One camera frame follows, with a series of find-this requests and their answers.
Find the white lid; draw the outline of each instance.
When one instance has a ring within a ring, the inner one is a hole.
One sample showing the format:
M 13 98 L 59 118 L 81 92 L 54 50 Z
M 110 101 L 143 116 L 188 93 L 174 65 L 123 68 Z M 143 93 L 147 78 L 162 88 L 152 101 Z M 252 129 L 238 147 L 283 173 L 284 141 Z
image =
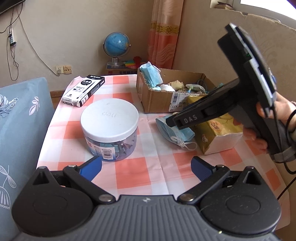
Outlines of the white lid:
M 84 134 L 97 142 L 112 143 L 129 137 L 138 127 L 139 113 L 128 101 L 102 99 L 82 112 L 80 123 Z

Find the barcode label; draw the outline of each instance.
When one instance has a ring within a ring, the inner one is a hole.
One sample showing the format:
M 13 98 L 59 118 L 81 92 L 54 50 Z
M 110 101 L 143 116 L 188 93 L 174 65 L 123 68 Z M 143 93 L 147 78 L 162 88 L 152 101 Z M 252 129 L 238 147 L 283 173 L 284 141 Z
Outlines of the barcode label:
M 85 101 L 87 101 L 88 98 L 89 98 L 88 95 L 86 95 L 86 96 L 81 100 L 81 103 L 84 104 Z
M 172 104 L 176 104 L 176 103 L 177 103 L 178 97 L 179 97 L 178 94 L 176 94 L 176 93 L 173 94 L 173 101 L 172 101 Z
M 111 150 L 103 150 L 102 154 L 104 159 L 107 159 L 107 160 L 113 159 Z
M 170 101 L 170 107 L 168 112 L 177 112 L 183 110 L 186 106 L 185 98 L 187 96 L 199 96 L 199 94 L 195 93 L 184 93 L 184 92 L 174 92 L 172 94 L 172 99 Z
M 100 152 L 104 160 L 116 160 L 114 147 L 100 147 Z

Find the floral pattern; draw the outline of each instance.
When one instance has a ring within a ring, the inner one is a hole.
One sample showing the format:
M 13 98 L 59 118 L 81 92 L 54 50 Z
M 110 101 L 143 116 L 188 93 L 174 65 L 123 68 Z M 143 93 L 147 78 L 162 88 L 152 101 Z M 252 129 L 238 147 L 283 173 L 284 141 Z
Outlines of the floral pattern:
M 29 110 L 29 115 L 34 114 L 35 110 L 39 110 L 40 103 L 39 103 L 39 97 L 35 96 L 34 100 L 32 100 L 33 106 Z
M 4 174 L 6 176 L 3 185 L 0 187 L 0 207 L 5 208 L 5 209 L 10 209 L 10 207 L 11 207 L 10 197 L 9 197 L 7 190 L 4 188 L 4 185 L 5 185 L 6 180 L 8 180 L 8 183 L 12 188 L 16 188 L 17 185 L 16 185 L 15 181 L 9 175 L 9 166 L 8 166 L 8 171 L 6 171 L 3 166 L 0 166 L 0 173 Z
M 17 100 L 18 98 L 14 98 L 12 101 L 8 101 L 5 96 L 0 95 L 0 117 L 7 117 L 9 112 L 15 106 Z

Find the curtain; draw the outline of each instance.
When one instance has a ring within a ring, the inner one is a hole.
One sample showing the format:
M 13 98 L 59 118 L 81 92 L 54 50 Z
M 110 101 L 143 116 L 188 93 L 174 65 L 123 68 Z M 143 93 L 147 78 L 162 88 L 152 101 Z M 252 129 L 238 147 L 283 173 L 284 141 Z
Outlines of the curtain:
M 154 0 L 148 61 L 158 68 L 172 68 L 182 8 L 183 0 Z

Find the television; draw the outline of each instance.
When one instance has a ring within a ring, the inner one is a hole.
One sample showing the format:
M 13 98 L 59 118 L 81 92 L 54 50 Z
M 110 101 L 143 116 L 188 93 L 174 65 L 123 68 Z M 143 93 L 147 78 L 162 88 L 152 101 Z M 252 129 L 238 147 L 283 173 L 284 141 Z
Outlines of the television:
M 0 0 L 0 15 L 24 1 L 25 0 Z

